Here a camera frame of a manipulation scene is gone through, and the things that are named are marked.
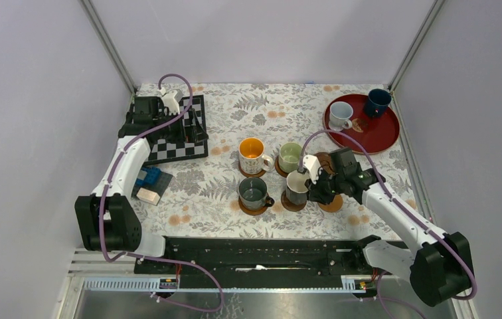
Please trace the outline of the floral mug orange inside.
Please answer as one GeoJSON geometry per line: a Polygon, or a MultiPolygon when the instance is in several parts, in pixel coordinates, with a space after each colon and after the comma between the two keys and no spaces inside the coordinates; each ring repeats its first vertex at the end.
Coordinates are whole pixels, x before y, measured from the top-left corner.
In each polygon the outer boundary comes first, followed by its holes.
{"type": "Polygon", "coordinates": [[[238,166],[246,173],[255,174],[264,169],[274,169],[274,160],[265,153],[265,146],[258,138],[245,138],[238,147],[238,166]]]}

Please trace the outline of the black mug white inside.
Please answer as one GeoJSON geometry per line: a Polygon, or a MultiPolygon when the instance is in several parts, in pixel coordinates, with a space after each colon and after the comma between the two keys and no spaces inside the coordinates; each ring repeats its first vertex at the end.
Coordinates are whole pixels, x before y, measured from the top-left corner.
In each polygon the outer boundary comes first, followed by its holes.
{"type": "Polygon", "coordinates": [[[286,179],[286,198],[288,201],[297,206],[302,206],[308,200],[308,188],[305,185],[309,179],[307,173],[300,173],[297,170],[288,174],[286,179]]]}

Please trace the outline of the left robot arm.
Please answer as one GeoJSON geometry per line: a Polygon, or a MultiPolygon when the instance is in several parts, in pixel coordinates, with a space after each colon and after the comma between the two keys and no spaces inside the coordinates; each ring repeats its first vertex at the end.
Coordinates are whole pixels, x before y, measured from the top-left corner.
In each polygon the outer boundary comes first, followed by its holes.
{"type": "Polygon", "coordinates": [[[138,191],[165,180],[161,173],[150,183],[153,164],[205,158],[208,144],[205,100],[202,95],[178,98],[171,108],[158,96],[138,96],[130,104],[118,132],[115,154],[101,182],[89,195],[77,198],[76,218],[85,249],[127,251],[150,257],[160,273],[175,266],[165,237],[145,232],[133,209],[138,191]]]}

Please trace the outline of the brown ringed coaster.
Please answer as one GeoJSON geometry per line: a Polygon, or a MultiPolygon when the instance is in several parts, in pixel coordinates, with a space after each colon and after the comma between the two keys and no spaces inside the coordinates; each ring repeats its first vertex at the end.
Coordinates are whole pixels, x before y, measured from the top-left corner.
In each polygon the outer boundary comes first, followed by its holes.
{"type": "Polygon", "coordinates": [[[331,161],[331,157],[327,152],[318,152],[315,154],[320,162],[320,166],[329,174],[333,175],[335,173],[333,169],[333,164],[331,161]]]}
{"type": "Polygon", "coordinates": [[[238,170],[244,177],[262,177],[266,173],[264,169],[255,174],[246,173],[240,166],[238,167],[238,170]]]}
{"type": "Polygon", "coordinates": [[[257,210],[251,210],[251,209],[248,209],[248,208],[247,208],[247,207],[243,204],[243,202],[241,202],[241,201],[239,201],[239,202],[238,202],[238,205],[239,205],[240,210],[241,210],[243,213],[245,213],[245,214],[247,214],[247,215],[250,215],[250,216],[257,216],[257,215],[261,215],[261,214],[265,213],[265,212],[267,211],[267,209],[268,209],[268,207],[266,207],[266,206],[265,206],[265,207],[262,207],[262,208],[257,209],[257,210]]]}
{"type": "Polygon", "coordinates": [[[277,156],[277,157],[276,157],[276,159],[275,159],[275,164],[274,164],[274,167],[275,167],[276,172],[277,172],[280,176],[282,176],[282,177],[284,177],[284,178],[286,178],[286,177],[288,176],[288,173],[287,173],[287,172],[285,172],[285,171],[284,171],[284,170],[280,167],[279,157],[278,157],[278,156],[277,156]]]}

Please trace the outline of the light wood coaster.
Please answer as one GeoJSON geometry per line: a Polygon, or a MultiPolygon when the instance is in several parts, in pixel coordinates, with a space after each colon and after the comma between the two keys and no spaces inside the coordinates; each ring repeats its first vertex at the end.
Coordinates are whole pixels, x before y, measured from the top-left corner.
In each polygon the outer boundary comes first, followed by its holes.
{"type": "Polygon", "coordinates": [[[327,213],[336,213],[343,206],[343,197],[342,197],[342,195],[336,195],[336,196],[334,196],[332,202],[330,202],[329,204],[318,203],[318,206],[324,212],[327,212],[327,213]]]}

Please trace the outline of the pale green mug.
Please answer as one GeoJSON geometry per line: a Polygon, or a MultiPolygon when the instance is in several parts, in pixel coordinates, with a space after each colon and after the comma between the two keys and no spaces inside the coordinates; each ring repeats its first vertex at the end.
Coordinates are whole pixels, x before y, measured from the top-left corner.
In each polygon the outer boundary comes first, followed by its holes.
{"type": "Polygon", "coordinates": [[[278,163],[280,169],[285,173],[295,171],[299,164],[299,157],[302,147],[295,142],[287,142],[280,148],[278,163]]]}

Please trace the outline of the light blue white mug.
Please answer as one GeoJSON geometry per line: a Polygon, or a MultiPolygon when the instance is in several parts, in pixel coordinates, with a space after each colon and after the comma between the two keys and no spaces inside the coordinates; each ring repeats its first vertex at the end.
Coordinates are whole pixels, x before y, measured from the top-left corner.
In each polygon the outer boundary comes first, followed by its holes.
{"type": "Polygon", "coordinates": [[[334,131],[351,129],[353,113],[353,107],[349,103],[340,101],[332,103],[329,106],[329,128],[334,131]]]}

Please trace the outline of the dark walnut coaster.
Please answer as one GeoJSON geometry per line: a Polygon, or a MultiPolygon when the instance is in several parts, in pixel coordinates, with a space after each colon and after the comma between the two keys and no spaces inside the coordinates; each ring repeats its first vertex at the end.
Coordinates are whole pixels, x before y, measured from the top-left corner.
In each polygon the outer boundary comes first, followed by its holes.
{"type": "Polygon", "coordinates": [[[302,209],[305,208],[305,206],[307,205],[307,203],[303,203],[303,204],[299,204],[299,205],[296,205],[294,203],[292,203],[287,197],[286,197],[286,193],[282,193],[281,194],[281,197],[280,197],[280,201],[281,201],[281,204],[282,206],[288,210],[288,211],[292,211],[292,212],[297,212],[297,211],[301,211],[302,209]]]}

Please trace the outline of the dark blue mug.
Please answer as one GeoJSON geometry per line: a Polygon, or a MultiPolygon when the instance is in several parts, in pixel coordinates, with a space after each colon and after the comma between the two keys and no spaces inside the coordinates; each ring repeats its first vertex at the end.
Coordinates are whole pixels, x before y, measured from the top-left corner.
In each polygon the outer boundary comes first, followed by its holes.
{"type": "Polygon", "coordinates": [[[367,94],[367,100],[363,106],[363,112],[369,118],[380,118],[391,103],[391,94],[380,88],[375,88],[367,94]]]}

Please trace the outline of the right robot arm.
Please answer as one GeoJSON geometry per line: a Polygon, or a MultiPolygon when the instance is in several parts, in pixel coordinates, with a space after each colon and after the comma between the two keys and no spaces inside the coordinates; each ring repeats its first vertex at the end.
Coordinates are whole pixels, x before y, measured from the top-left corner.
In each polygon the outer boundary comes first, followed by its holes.
{"type": "Polygon", "coordinates": [[[300,172],[309,175],[305,185],[309,200],[328,204],[346,195],[376,213],[404,242],[395,247],[371,237],[350,256],[353,270],[361,274],[379,268],[410,283],[419,299],[436,306],[476,286],[468,240],[449,234],[423,218],[399,198],[375,167],[362,169],[349,148],[331,152],[332,173],[317,157],[301,158],[300,172]]]}

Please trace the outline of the dark green mug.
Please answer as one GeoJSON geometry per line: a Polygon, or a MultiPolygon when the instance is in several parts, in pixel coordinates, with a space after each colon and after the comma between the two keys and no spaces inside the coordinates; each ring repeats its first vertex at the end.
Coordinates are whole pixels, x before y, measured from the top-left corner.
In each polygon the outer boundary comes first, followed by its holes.
{"type": "Polygon", "coordinates": [[[238,186],[239,200],[251,210],[271,207],[275,201],[268,195],[266,183],[259,177],[247,177],[238,186]]]}

